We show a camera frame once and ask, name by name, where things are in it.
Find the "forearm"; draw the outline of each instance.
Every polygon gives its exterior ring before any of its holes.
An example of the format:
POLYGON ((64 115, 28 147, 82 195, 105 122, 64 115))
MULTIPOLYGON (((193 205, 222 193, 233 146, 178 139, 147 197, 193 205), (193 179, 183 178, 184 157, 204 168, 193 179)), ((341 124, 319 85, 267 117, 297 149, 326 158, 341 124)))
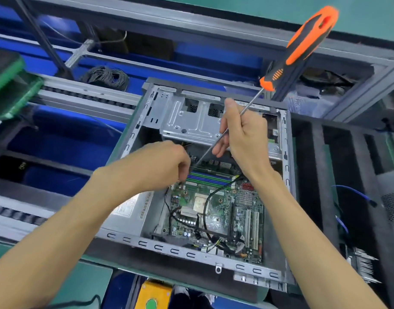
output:
POLYGON ((91 195, 84 187, 0 258, 0 308, 40 307, 55 297, 110 213, 91 195))
POLYGON ((385 308, 288 192, 281 179, 255 183, 290 268, 312 309, 385 308))

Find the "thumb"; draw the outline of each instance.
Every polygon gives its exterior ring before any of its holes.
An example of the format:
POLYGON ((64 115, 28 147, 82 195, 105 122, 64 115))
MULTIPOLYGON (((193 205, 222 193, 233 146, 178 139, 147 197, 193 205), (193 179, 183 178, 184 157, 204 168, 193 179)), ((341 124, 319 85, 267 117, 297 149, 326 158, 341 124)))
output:
POLYGON ((242 133, 243 130, 241 127, 241 116, 237 103, 232 98, 227 98, 224 104, 224 117, 227 119, 227 125, 228 129, 230 130, 230 134, 232 135, 242 133))

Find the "left hand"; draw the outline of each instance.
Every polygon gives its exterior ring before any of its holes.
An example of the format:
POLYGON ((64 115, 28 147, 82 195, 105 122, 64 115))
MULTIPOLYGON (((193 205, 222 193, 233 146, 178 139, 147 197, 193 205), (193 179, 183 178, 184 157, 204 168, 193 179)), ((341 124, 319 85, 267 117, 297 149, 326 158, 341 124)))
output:
POLYGON ((112 164, 98 168, 81 192, 95 194, 114 209, 130 197, 185 181, 190 158, 172 141, 151 143, 112 164))

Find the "yellow object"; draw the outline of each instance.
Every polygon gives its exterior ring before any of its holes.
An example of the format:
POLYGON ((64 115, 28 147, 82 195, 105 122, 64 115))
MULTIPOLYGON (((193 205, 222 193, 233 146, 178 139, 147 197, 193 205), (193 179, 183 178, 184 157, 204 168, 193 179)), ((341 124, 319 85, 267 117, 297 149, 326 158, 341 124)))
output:
POLYGON ((167 309, 172 286, 147 280, 141 286, 135 309, 167 309))

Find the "screwdriver shaft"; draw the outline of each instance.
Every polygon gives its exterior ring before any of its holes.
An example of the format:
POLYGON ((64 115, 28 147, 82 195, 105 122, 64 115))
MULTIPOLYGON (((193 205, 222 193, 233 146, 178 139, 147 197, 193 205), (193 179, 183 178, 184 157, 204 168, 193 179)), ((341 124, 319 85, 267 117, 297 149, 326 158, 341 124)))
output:
MULTIPOLYGON (((243 108, 243 110, 240 113, 240 116, 242 114, 244 114, 246 112, 246 110, 250 107, 250 105, 256 100, 256 98, 258 98, 260 96, 260 94, 264 91, 264 88, 262 88, 260 91, 258 91, 258 93, 255 95, 255 97, 245 106, 245 108, 243 108)), ((192 166, 190 168, 190 172, 193 171, 193 169, 198 166, 199 164, 201 164, 201 162, 203 161, 204 157, 207 156, 215 147, 215 145, 228 133, 228 128, 224 131, 224 133, 222 135, 220 135, 217 140, 209 147, 208 150, 206 150, 206 152, 203 154, 203 156, 201 156, 201 158, 198 160, 198 162, 196 162, 194 164, 194 166, 192 166)))

